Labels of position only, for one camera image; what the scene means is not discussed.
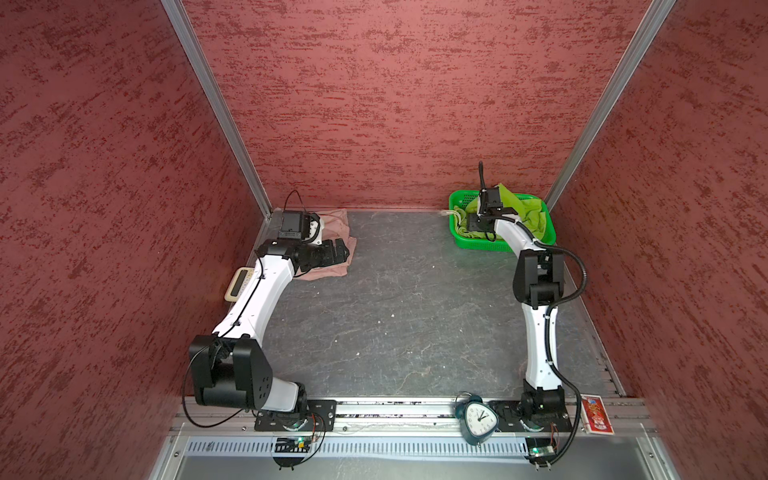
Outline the pink shorts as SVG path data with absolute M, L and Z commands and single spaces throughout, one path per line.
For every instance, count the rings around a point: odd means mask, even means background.
M 341 258 L 342 254 L 341 246 L 345 247 L 349 254 L 343 262 L 313 268 L 306 274 L 302 273 L 299 276 L 300 281 L 309 282 L 325 278 L 344 277 L 348 274 L 349 266 L 354 257 L 357 239 L 351 235 L 348 211 L 346 209 L 321 210 L 318 212 L 318 216 L 322 223 L 322 229 L 315 243 L 322 246 L 323 242 L 330 240 L 331 243 L 326 243 L 326 246 L 330 245 L 333 248 L 332 253 L 338 259 Z

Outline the lime green shorts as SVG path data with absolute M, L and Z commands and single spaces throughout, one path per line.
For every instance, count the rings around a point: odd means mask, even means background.
M 513 208 L 539 241 L 553 245 L 557 235 L 546 203 L 534 195 L 513 193 L 501 183 L 498 187 L 504 206 Z M 449 196 L 449 229 L 456 245 L 472 250 L 508 251 L 500 237 L 470 229 L 469 215 L 477 213 L 478 198 L 477 190 L 457 190 Z

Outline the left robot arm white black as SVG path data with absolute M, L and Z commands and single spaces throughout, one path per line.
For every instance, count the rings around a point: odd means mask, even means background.
M 185 381 L 201 406 L 273 414 L 289 425 L 310 416 L 305 387 L 277 378 L 263 351 L 267 325 L 292 280 L 344 263 L 342 239 L 325 239 L 314 212 L 286 211 L 277 237 L 256 250 L 251 278 L 241 284 L 234 306 L 208 335 L 189 347 Z

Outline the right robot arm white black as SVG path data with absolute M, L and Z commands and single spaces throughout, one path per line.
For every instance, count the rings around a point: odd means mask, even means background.
M 518 210 L 506 207 L 499 187 L 480 189 L 468 226 L 488 238 L 501 238 L 517 257 L 513 295 L 526 325 L 527 367 L 518 406 L 526 429 L 539 431 L 565 410 L 563 381 L 557 369 L 557 302 L 564 296 L 564 255 L 549 249 L 524 225 Z

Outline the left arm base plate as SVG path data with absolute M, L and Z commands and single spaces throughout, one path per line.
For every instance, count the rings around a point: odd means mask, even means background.
M 253 429 L 257 432 L 331 432 L 334 429 L 338 402 L 310 399 L 301 413 L 258 411 Z

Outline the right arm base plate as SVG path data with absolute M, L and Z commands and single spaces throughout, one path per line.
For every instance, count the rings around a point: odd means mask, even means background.
M 552 427 L 559 433 L 572 430 L 571 417 L 562 409 L 533 413 L 529 419 L 524 419 L 517 400 L 489 400 L 488 405 L 499 418 L 498 430 L 501 432 L 547 433 Z

